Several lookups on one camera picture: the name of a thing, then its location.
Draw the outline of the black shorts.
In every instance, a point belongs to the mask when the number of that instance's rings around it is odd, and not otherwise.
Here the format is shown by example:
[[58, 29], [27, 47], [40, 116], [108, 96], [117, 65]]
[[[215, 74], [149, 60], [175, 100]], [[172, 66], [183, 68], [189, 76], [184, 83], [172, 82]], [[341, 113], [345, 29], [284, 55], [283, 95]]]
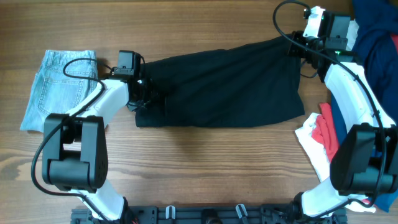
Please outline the black shorts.
[[303, 115], [300, 59], [289, 45], [277, 37], [148, 63], [160, 97], [136, 112], [136, 125], [251, 128]]

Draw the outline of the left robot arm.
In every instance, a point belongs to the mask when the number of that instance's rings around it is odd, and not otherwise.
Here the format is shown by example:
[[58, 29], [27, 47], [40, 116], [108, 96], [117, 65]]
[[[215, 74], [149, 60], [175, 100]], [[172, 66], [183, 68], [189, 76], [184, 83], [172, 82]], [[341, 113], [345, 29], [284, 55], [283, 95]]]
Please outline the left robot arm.
[[121, 108], [144, 109], [158, 94], [145, 75], [144, 57], [134, 51], [120, 51], [108, 78], [95, 81], [96, 89], [78, 106], [47, 116], [31, 165], [32, 182], [48, 195], [78, 197], [93, 223], [138, 223], [126, 198], [106, 178], [105, 127]]

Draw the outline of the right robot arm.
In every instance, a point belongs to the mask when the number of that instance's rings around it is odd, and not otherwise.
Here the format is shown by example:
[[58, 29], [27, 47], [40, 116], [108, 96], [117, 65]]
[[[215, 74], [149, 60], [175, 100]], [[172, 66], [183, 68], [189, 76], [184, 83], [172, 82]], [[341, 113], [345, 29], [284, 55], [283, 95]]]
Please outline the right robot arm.
[[289, 55], [312, 65], [331, 91], [346, 137], [330, 159], [329, 176], [294, 199], [294, 219], [318, 220], [353, 202], [366, 208], [397, 191], [397, 126], [365, 78], [363, 63], [346, 49], [350, 18], [306, 9], [307, 26], [293, 33]]

